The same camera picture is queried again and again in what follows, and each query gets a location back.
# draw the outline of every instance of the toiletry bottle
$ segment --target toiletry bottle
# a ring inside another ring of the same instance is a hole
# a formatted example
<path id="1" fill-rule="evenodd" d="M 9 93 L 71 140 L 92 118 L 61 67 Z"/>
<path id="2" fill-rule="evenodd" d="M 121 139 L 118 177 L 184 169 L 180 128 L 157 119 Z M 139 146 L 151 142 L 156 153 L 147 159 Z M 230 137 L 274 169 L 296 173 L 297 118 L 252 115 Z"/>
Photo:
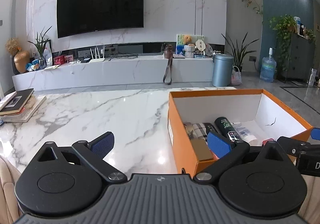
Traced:
<path id="1" fill-rule="evenodd" d="M 231 141 L 242 140 L 237 131 L 225 117 L 219 117 L 214 122 L 221 134 Z"/>
<path id="2" fill-rule="evenodd" d="M 259 144 L 258 139 L 254 136 L 254 134 L 241 123 L 232 124 L 233 128 L 240 135 L 241 139 L 250 144 L 251 146 L 257 146 Z"/>
<path id="3" fill-rule="evenodd" d="M 296 21 L 296 23 L 297 23 L 297 30 L 296 30 L 296 33 L 297 34 L 300 34 L 300 23 L 301 23 L 301 20 L 300 20 L 300 18 L 299 17 L 293 17 L 293 19 Z"/>
<path id="4" fill-rule="evenodd" d="M 277 63 L 272 57 L 273 48 L 269 49 L 269 57 L 264 57 L 262 59 L 260 79 L 266 82 L 273 82 L 273 77 L 276 72 Z"/>
<path id="5" fill-rule="evenodd" d="M 303 36 L 303 28 L 304 28 L 304 26 L 303 26 L 303 24 L 301 24 L 301 26 L 300 26 L 300 33 L 299 33 L 301 36 Z"/>

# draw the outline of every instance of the beige chair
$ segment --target beige chair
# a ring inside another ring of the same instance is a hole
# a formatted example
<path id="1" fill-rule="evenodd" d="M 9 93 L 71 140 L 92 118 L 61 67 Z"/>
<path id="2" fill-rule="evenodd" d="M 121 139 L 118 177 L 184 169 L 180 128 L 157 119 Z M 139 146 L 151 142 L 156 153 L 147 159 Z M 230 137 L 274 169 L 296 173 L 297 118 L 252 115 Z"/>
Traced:
<path id="1" fill-rule="evenodd" d="M 20 175 L 6 158 L 0 156 L 0 224 L 12 224 L 21 216 L 14 193 L 14 185 Z"/>
<path id="2" fill-rule="evenodd" d="M 299 216 L 310 224 L 320 224 L 320 177 L 302 175 L 308 192 L 300 208 Z"/>

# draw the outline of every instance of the cardboard box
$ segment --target cardboard box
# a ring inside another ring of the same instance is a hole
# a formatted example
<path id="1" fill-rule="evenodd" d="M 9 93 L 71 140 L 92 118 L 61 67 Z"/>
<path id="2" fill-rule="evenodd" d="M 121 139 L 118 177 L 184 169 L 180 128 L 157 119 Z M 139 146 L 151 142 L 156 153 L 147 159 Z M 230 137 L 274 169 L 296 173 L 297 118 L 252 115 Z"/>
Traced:
<path id="1" fill-rule="evenodd" d="M 313 127 L 263 89 L 170 92 L 168 130 L 177 170 L 191 177 L 216 158 L 205 142 L 190 140 L 183 123 L 214 123 L 218 117 L 241 122 L 258 140 L 286 136 L 307 141 Z"/>

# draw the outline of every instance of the marble table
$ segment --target marble table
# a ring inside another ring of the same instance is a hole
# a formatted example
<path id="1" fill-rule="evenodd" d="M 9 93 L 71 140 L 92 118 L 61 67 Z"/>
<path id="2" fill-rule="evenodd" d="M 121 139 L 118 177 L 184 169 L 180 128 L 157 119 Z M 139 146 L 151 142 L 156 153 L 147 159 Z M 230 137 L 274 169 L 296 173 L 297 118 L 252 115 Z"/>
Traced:
<path id="1" fill-rule="evenodd" d="M 206 89 L 217 88 L 47 95 L 27 123 L 0 127 L 0 154 L 22 172 L 47 141 L 71 146 L 111 131 L 115 146 L 104 160 L 128 177 L 132 173 L 177 173 L 167 130 L 169 92 Z"/>

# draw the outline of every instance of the cable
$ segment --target cable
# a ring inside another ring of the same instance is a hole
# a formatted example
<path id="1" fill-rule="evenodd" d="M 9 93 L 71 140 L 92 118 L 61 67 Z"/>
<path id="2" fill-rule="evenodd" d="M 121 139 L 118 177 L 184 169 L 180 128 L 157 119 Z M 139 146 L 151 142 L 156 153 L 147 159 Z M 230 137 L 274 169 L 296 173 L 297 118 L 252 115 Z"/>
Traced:
<path id="1" fill-rule="evenodd" d="M 116 55 L 113 55 L 109 61 L 111 61 L 112 59 L 128 59 L 128 60 L 133 60 L 136 59 L 138 57 L 138 55 L 134 55 L 134 54 L 129 54 L 129 53 L 118 53 Z"/>
<path id="2" fill-rule="evenodd" d="M 254 62 L 254 68 L 256 69 L 256 71 L 258 72 L 258 73 L 260 73 L 260 71 L 256 68 L 256 61 Z"/>

